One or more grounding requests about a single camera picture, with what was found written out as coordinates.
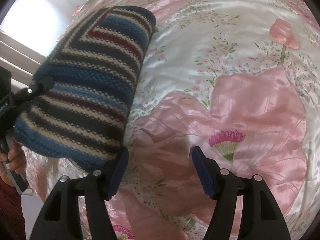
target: silver screw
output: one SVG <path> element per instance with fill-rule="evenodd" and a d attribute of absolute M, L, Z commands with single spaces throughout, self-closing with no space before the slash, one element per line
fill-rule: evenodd
<path fill-rule="evenodd" d="M 230 172 L 227 170 L 227 169 L 221 169 L 220 170 L 220 173 L 222 174 L 222 175 L 228 175 Z"/>
<path fill-rule="evenodd" d="M 92 173 L 94 176 L 99 176 L 102 174 L 102 171 L 100 170 L 95 170 L 93 173 Z"/>
<path fill-rule="evenodd" d="M 253 178 L 256 180 L 256 181 L 262 181 L 262 177 L 260 175 L 254 175 Z"/>
<path fill-rule="evenodd" d="M 60 180 L 61 182 L 66 182 L 68 179 L 69 179 L 68 176 L 62 176 L 59 180 Z"/>

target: knitted garment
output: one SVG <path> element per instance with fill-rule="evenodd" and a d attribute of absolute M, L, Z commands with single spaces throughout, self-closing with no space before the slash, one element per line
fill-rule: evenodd
<path fill-rule="evenodd" d="M 82 20 L 34 75 L 55 84 L 17 119 L 15 139 L 88 172 L 115 158 L 155 25 L 150 11 L 135 6 L 103 8 Z"/>

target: green leaf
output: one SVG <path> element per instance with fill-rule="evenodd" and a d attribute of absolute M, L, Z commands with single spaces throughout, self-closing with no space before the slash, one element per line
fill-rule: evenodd
<path fill-rule="evenodd" d="M 206 103 L 205 101 L 203 101 L 203 100 L 201 100 L 201 101 L 202 101 L 202 103 L 203 103 L 205 106 L 208 106 L 208 105 L 207 105 L 207 103 Z"/>
<path fill-rule="evenodd" d="M 165 178 L 157 181 L 157 182 L 156 182 L 156 185 L 161 184 L 161 182 L 164 181 L 164 180 L 165 180 Z"/>

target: striped knit sweater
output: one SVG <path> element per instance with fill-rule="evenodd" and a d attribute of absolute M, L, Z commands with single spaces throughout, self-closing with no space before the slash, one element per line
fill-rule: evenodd
<path fill-rule="evenodd" d="M 115 158 L 155 24 L 135 6 L 103 8 L 80 22 L 34 75 L 55 85 L 17 119 L 15 139 L 88 172 Z"/>

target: floral bedspread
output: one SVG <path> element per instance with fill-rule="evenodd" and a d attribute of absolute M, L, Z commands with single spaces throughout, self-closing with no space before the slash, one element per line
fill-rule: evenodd
<path fill-rule="evenodd" d="M 215 202 L 190 160 L 199 145 L 238 176 L 261 174 L 298 240 L 320 208 L 320 27 L 307 6 L 302 0 L 88 0 L 68 29 L 98 8 L 123 4 L 151 10 L 157 28 L 127 125 L 129 166 L 106 203 L 118 239 L 203 239 Z M 26 153 L 28 180 L 42 200 L 60 176 L 85 176 L 66 159 Z M 241 210 L 239 197 L 232 240 Z"/>

